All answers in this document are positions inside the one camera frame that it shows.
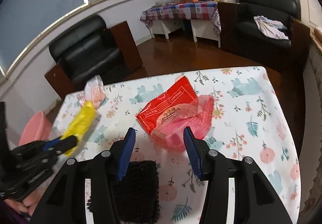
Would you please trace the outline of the person's left hand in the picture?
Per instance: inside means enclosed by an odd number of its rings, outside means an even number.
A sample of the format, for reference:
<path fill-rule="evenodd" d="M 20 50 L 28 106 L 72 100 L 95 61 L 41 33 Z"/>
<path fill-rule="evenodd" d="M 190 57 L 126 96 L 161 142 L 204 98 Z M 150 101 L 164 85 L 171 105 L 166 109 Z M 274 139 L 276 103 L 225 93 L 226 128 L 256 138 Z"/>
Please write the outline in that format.
<path fill-rule="evenodd" d="M 39 186 L 32 193 L 30 193 L 22 202 L 16 201 L 12 198 L 7 198 L 4 200 L 4 202 L 17 213 L 26 213 L 29 216 L 32 216 L 46 188 L 47 184 Z"/>

